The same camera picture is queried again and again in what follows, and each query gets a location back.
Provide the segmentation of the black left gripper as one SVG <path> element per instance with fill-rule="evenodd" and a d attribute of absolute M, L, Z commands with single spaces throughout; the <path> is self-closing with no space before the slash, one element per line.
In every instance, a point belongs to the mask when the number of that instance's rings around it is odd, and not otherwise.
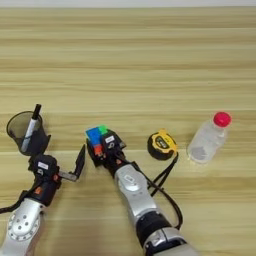
<path fill-rule="evenodd" d="M 43 133 L 38 134 L 34 140 L 33 154 L 43 154 L 48 147 L 50 138 L 50 135 Z M 83 145 L 76 159 L 74 172 L 66 173 L 59 171 L 54 174 L 36 175 L 32 191 L 29 193 L 29 198 L 41 203 L 45 207 L 48 207 L 51 204 L 56 191 L 60 188 L 63 179 L 72 182 L 76 182 L 78 180 L 85 164 L 85 153 L 86 146 Z"/>

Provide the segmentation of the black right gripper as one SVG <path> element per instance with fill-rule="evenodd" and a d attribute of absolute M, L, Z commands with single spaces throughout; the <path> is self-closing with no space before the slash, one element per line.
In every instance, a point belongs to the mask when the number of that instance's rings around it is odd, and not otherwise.
<path fill-rule="evenodd" d="M 117 142 L 111 142 L 109 144 L 102 143 L 102 145 L 93 145 L 89 139 L 86 139 L 87 150 L 94 166 L 103 165 L 112 177 L 115 176 L 118 169 L 129 164 L 123 152 L 126 144 L 117 133 L 114 133 L 114 137 Z"/>

